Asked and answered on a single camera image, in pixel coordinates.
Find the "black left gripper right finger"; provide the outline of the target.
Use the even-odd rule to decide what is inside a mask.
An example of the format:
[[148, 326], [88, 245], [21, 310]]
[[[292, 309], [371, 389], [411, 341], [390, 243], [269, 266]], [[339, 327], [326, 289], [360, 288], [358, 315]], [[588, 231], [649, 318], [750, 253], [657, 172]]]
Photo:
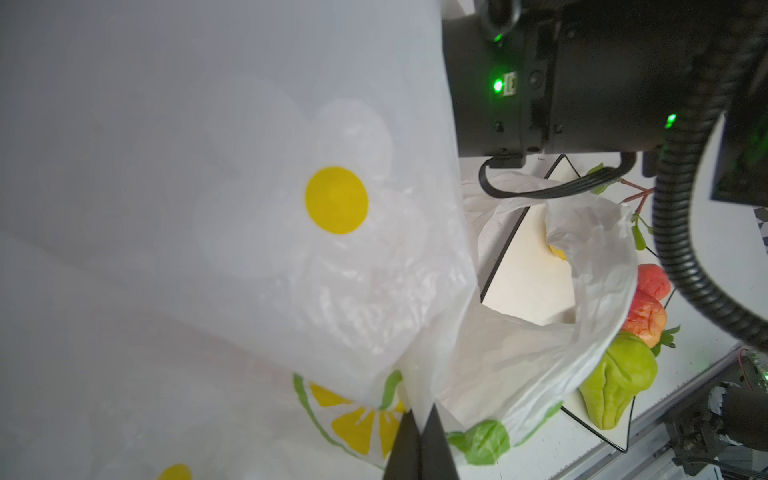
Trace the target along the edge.
[[436, 405], [432, 407], [421, 433], [421, 479], [459, 479]]

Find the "small pink fake peach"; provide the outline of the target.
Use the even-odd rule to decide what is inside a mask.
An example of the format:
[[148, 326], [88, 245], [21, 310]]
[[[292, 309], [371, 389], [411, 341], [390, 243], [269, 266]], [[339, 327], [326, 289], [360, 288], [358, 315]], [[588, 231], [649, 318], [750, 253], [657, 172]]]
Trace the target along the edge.
[[670, 294], [672, 286], [659, 265], [645, 263], [638, 266], [637, 290], [663, 301]]

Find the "white lemon-print plastic bag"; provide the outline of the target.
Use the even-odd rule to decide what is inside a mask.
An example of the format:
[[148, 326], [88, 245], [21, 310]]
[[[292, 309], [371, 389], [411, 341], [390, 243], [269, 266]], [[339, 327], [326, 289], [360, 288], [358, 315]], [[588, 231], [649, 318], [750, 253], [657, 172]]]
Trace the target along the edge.
[[1, 475], [374, 479], [436, 405], [494, 463], [597, 365], [629, 213], [546, 203], [573, 325], [481, 305], [438, 1], [1, 5]]

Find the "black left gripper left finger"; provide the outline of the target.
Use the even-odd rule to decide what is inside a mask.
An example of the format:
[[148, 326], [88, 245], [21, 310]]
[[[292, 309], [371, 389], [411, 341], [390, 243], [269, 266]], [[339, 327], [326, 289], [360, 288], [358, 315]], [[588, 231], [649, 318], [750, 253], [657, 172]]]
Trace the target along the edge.
[[412, 412], [403, 415], [383, 480], [419, 480], [421, 435]]

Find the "green fake pear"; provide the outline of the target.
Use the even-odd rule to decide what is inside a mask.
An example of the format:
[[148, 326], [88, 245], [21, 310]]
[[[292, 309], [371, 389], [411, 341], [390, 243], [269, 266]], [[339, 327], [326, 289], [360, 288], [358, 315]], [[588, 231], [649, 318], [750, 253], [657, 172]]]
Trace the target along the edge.
[[634, 397], [653, 384], [656, 357], [636, 335], [621, 331], [579, 386], [588, 417], [600, 430], [615, 428]]

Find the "red-yellow fake strawberry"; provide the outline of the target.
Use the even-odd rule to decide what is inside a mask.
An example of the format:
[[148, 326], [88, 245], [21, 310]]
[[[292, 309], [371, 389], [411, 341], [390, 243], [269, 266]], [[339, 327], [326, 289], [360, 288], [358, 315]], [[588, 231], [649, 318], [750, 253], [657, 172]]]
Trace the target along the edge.
[[675, 335], [680, 327], [667, 328], [668, 315], [659, 300], [637, 290], [626, 320], [621, 327], [640, 338], [658, 356], [663, 347], [675, 349]]

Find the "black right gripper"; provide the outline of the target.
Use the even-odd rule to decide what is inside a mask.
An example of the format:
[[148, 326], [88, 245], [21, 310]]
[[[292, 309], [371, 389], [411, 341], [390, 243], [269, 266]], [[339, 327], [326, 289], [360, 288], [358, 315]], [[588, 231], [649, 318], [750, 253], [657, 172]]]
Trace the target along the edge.
[[442, 22], [461, 157], [521, 158], [544, 150], [555, 18], [542, 1], [478, 1]]

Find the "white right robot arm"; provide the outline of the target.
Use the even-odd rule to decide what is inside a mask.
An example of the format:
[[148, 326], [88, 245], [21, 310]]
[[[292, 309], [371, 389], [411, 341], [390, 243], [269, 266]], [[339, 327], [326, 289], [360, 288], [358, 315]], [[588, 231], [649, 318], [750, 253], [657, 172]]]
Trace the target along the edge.
[[767, 5], [763, 1], [479, 1], [442, 24], [458, 151], [479, 157], [484, 192], [509, 192], [491, 169], [539, 153], [616, 152], [620, 162], [562, 187], [563, 198], [619, 180], [636, 163], [655, 181], [658, 258], [708, 320], [759, 351], [767, 322], [701, 265], [693, 189], [724, 127], [711, 196], [767, 203]]

